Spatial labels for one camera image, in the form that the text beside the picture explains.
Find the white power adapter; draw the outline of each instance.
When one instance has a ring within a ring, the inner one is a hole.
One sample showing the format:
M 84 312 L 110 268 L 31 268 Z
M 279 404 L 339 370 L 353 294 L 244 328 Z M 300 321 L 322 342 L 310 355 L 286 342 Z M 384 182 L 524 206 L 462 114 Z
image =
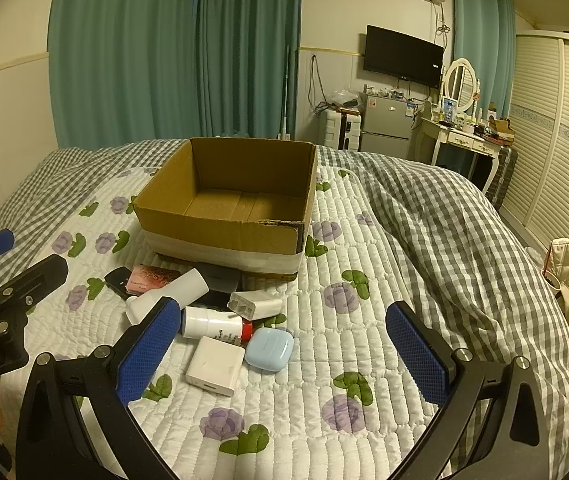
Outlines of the white power adapter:
M 203 337 L 186 370 L 186 382 L 231 397 L 240 377 L 244 354 L 241 346 Z
M 254 321 L 265 317 L 277 316 L 282 312 L 282 300 L 264 290 L 232 292 L 229 309 L 240 314 L 244 319 Z

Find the green curtain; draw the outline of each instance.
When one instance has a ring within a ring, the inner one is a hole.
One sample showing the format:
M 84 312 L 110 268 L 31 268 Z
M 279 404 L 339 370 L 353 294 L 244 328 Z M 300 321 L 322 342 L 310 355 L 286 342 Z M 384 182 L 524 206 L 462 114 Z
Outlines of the green curtain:
M 516 9 L 512 0 L 454 0 L 453 58 L 466 57 L 481 80 L 479 107 L 494 102 L 507 116 L 516 63 Z
M 300 0 L 53 0 L 48 49 L 58 143 L 276 137 Z M 295 124 L 289 113 L 289 124 Z

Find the pink package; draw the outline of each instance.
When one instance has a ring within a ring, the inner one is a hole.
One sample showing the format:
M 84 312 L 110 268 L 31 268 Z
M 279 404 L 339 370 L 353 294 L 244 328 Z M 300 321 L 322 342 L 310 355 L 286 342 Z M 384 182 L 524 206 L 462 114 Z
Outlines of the pink package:
M 129 294 L 144 294 L 148 290 L 161 288 L 180 276 L 180 272 L 162 267 L 135 265 L 126 284 Z

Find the white cylinder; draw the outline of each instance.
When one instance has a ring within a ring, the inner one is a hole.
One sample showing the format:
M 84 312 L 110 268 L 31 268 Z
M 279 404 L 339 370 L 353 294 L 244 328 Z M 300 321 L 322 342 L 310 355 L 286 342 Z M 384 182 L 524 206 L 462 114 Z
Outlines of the white cylinder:
M 197 269 L 191 269 L 171 283 L 148 290 L 143 295 L 126 300 L 125 312 L 132 324 L 139 324 L 151 312 L 160 298 L 173 298 L 180 308 L 193 303 L 209 292 L 206 281 Z
M 207 336 L 232 345 L 240 345 L 243 325 L 242 317 L 235 312 L 186 306 L 180 331 L 186 338 L 200 339 Z

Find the wall-mounted television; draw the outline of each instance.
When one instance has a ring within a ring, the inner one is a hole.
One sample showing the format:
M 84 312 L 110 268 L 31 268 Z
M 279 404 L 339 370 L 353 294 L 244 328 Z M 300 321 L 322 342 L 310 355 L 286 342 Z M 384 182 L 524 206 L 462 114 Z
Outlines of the wall-mounted television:
M 444 53 L 437 44 L 369 25 L 364 68 L 438 88 Z

